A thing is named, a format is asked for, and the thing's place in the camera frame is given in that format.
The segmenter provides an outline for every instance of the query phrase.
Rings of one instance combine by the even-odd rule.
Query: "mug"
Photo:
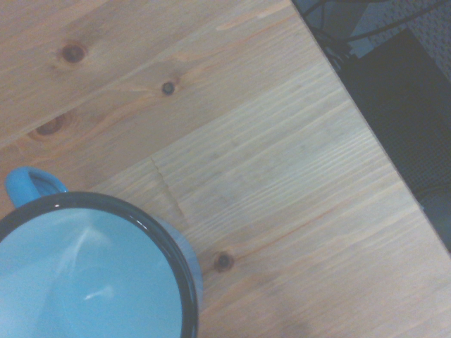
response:
[[[201,269],[175,228],[36,168],[5,185],[17,209],[0,220],[0,337],[197,336]]]

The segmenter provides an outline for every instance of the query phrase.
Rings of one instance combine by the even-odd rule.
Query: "mug rim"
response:
[[[198,330],[199,304],[194,279],[182,251],[159,222],[122,199],[94,192],[64,192],[40,197],[15,209],[0,220],[0,245],[10,233],[33,218],[72,208],[93,209],[117,215],[141,229],[158,246],[173,271],[180,292],[182,304],[180,338],[195,338]]]

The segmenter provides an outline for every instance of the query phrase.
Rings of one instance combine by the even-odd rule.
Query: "wooden plank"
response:
[[[79,106],[117,81],[156,62],[170,61],[165,55],[168,50],[174,53],[178,49],[181,53],[174,61],[190,60],[193,50],[183,49],[186,39],[194,40],[190,45],[198,48],[198,56],[212,50],[218,52],[221,45],[232,41],[226,37],[216,39],[216,44],[208,38],[195,42],[195,37],[205,37],[205,29],[211,28],[215,20],[219,20],[216,36],[233,29],[229,21],[236,20],[234,12],[251,14],[244,24],[258,15],[269,14],[275,14],[271,23],[276,23],[273,20],[277,12],[290,4],[277,4],[272,13],[268,12],[270,3],[198,1],[193,6],[174,0],[136,0],[125,5],[121,0],[96,0],[52,7],[52,3],[39,0],[27,6],[4,5],[15,24],[3,24],[0,40],[0,146]],[[36,19],[28,20],[32,13],[36,13]],[[253,26],[255,29],[268,24]],[[82,62],[70,64],[61,57],[68,42],[86,49]]]
[[[187,229],[185,216],[151,159],[137,163],[91,190],[123,199],[166,220],[179,231]]]
[[[298,29],[288,1],[276,5],[242,1],[233,11],[218,9],[193,33],[64,113],[55,133],[31,131],[1,148],[0,179],[18,165],[34,165],[71,189],[89,189],[309,67],[320,57],[309,33]],[[91,76],[86,71],[74,76],[84,81]],[[170,80],[175,93],[165,96],[161,86]],[[4,194],[0,202],[8,204]]]
[[[326,62],[152,160],[199,253],[200,337],[451,330],[425,323],[450,311],[450,259]]]

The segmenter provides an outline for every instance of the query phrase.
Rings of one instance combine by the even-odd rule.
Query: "mug handle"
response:
[[[11,171],[6,176],[5,187],[16,208],[41,196],[68,191],[55,176],[33,167],[20,167]]]

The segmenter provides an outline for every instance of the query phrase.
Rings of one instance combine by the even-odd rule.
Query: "wood knot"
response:
[[[175,85],[171,81],[166,82],[165,84],[163,84],[161,91],[165,95],[172,95],[172,94],[174,94],[174,91],[175,91]]]
[[[64,125],[65,116],[60,115],[46,124],[36,128],[36,133],[42,136],[47,136],[58,132]]]
[[[86,49],[74,42],[71,42],[63,47],[61,55],[64,60],[69,63],[79,63],[86,56]]]
[[[214,260],[214,268],[219,273],[229,271],[233,267],[233,257],[227,252],[220,252],[216,255]]]

